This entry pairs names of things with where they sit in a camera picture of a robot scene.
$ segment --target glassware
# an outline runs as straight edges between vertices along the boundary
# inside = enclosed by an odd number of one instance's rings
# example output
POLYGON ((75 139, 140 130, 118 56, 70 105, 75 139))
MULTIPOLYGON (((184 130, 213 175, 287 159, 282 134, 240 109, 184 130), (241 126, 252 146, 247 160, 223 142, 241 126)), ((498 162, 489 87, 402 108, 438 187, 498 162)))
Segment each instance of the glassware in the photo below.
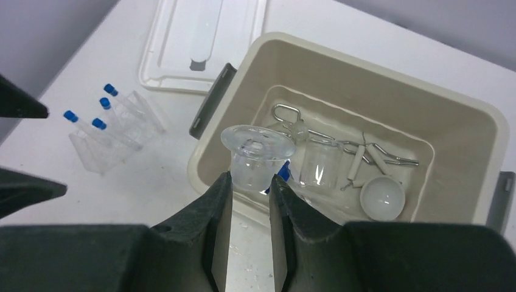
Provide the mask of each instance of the glassware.
POLYGON ((360 205, 371 219, 391 221, 403 211, 405 192, 402 185, 392 177, 378 176, 362 187, 360 205))
POLYGON ((302 119, 299 119, 295 123, 284 120, 282 122, 274 123, 267 128, 290 138, 296 145, 307 141, 309 138, 308 127, 302 119))
POLYGON ((294 143, 273 130, 238 125, 222 131, 221 140, 231 150, 231 178, 244 190, 269 188, 275 173, 296 151, 294 143))
POLYGON ((299 177, 301 186, 335 188, 342 153, 337 141, 309 139, 299 177))

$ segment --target black plastic part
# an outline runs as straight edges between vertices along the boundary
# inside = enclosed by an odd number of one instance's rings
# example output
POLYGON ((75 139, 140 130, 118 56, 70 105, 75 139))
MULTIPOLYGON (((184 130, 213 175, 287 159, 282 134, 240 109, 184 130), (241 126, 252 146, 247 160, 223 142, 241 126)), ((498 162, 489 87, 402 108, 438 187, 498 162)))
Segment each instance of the black plastic part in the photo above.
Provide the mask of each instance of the black plastic part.
POLYGON ((0 168, 0 218, 65 194, 64 184, 0 168))
POLYGON ((45 119, 48 117, 48 110, 0 75, 0 117, 45 119))
POLYGON ((339 226, 277 175, 270 212, 276 291, 516 291, 516 257, 486 227, 339 226))
POLYGON ((515 178, 516 174, 514 172, 500 172, 491 207, 489 208, 486 226, 500 233, 504 231, 509 218, 509 212, 511 211, 515 178))
POLYGON ((213 113, 217 109, 218 104, 226 93, 226 90, 228 90, 229 84, 231 83, 231 80, 233 80, 233 77, 235 77, 236 73, 237 70, 231 66, 231 64, 227 63, 211 86, 208 95, 204 98, 204 102, 193 119, 192 126, 190 127, 190 135, 195 139, 201 139, 213 113))
POLYGON ((223 173, 151 229, 0 228, 0 291, 224 291, 231 209, 231 176, 223 173))

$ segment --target gray wall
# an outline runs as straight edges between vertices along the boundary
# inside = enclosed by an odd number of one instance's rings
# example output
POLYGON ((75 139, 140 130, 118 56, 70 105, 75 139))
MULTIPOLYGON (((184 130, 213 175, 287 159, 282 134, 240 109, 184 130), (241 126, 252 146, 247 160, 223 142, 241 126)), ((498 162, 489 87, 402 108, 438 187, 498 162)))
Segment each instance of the gray wall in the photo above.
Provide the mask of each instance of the gray wall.
MULTIPOLYGON (((117 1, 0 0, 1 74, 39 97, 117 1)), ((0 118, 0 143, 16 123, 0 118)))
POLYGON ((516 71, 515 0, 339 1, 516 71))

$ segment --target test tube rack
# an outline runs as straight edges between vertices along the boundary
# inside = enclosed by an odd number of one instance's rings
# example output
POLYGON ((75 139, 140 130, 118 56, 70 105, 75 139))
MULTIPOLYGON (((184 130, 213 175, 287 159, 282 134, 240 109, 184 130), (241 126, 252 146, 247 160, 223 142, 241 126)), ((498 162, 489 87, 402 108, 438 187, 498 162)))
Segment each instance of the test tube rack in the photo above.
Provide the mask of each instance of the test tube rack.
MULTIPOLYGON (((126 135, 137 143, 145 145, 155 136, 165 132, 160 121, 156 118, 156 114, 143 96, 133 91, 129 95, 120 98, 124 99, 124 103, 129 101, 134 104, 142 115, 134 115, 121 102, 111 98, 111 106, 121 125, 119 133, 126 135)), ((102 120, 108 120, 105 111, 97 117, 102 120)), ((68 136, 84 168, 90 172, 104 174, 118 164, 125 163, 131 155, 138 152, 117 140, 112 140, 111 147, 104 146, 82 130, 77 130, 68 136)))

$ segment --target white ceramic tube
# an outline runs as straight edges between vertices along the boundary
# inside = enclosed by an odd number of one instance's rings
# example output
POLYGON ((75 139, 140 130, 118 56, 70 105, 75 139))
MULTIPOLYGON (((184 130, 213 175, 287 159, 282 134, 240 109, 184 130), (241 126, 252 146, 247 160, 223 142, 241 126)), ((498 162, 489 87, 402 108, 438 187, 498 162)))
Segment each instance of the white ceramic tube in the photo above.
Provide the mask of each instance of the white ceramic tube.
POLYGON ((387 167, 385 164, 385 161, 383 161, 382 157, 380 156, 380 153, 376 148, 374 148, 374 145, 369 144, 366 146, 366 149, 368 153, 371 155, 372 160, 376 163, 378 168, 382 171, 384 175, 392 175, 391 170, 387 167))
POLYGON ((347 174, 347 178, 349 180, 354 180, 357 176, 358 167, 360 166, 360 163, 362 162, 362 156, 366 152, 366 147, 363 145, 358 146, 357 152, 355 154, 355 158, 353 159, 353 163, 351 163, 351 167, 349 169, 349 173, 347 174))

